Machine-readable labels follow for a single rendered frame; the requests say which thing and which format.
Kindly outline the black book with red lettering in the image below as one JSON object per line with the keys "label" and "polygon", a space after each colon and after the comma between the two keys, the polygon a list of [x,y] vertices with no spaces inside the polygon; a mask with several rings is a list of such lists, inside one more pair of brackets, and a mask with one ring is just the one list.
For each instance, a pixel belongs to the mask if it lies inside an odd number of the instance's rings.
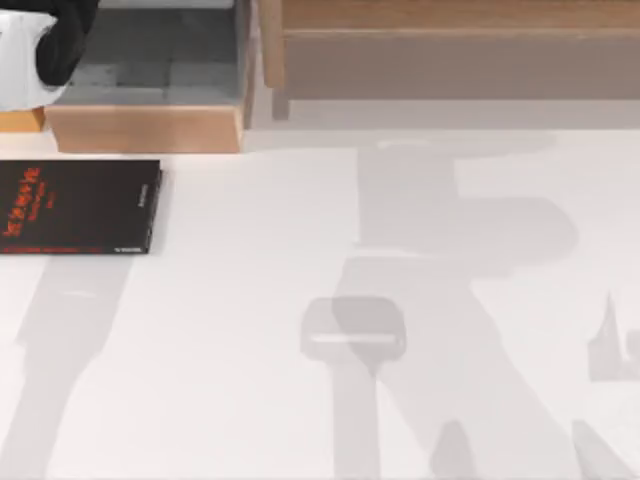
{"label": "black book with red lettering", "polygon": [[146,254],[157,159],[0,160],[0,254]]}

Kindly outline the pale wooden drawer front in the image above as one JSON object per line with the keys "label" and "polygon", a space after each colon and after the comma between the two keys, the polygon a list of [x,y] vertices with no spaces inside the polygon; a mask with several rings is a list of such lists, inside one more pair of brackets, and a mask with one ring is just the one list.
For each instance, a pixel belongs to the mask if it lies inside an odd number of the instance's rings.
{"label": "pale wooden drawer front", "polygon": [[62,105],[46,118],[63,153],[237,153],[245,129],[237,106]]}

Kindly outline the wooden cupboard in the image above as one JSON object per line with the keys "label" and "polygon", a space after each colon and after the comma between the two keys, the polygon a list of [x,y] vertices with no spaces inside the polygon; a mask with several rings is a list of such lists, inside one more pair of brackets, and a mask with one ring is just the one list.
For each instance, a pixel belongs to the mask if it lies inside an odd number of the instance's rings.
{"label": "wooden cupboard", "polygon": [[640,0],[256,0],[292,101],[640,100]]}

